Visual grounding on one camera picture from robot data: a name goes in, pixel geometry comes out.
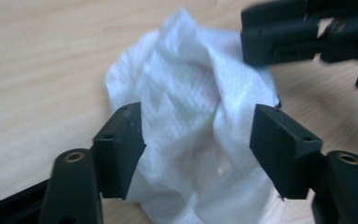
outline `wood grain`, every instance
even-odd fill
[[[104,73],[179,7],[203,26],[241,29],[260,1],[0,0],[0,199],[48,178],[54,159],[88,148],[111,115]],[[333,149],[358,154],[358,63],[272,68],[283,110]],[[151,223],[139,205],[104,200],[105,223]],[[310,200],[273,191],[260,223],[312,223]]]

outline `crumpled paper towel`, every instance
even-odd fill
[[[272,184],[249,148],[255,104],[277,105],[266,69],[242,61],[240,35],[199,27],[185,9],[112,65],[114,110],[142,103],[147,145],[128,201],[155,223],[256,223]]]

